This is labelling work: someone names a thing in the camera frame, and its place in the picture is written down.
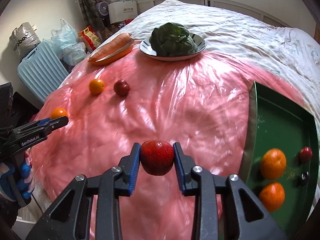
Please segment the left blue gloved hand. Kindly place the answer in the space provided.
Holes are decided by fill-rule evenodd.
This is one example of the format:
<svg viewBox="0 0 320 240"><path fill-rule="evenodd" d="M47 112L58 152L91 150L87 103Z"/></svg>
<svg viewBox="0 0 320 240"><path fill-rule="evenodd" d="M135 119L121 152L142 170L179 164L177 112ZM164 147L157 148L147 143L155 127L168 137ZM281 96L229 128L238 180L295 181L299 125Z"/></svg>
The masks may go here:
<svg viewBox="0 0 320 240"><path fill-rule="evenodd" d="M22 198L28 200L35 188L28 153L24 153L24 161L18 170L20 174L17 176L15 184ZM11 202L17 200L14 189L11 187L9 182L9 177L13 176L14 172L15 167L12 163L1 163L1 197Z"/></svg>

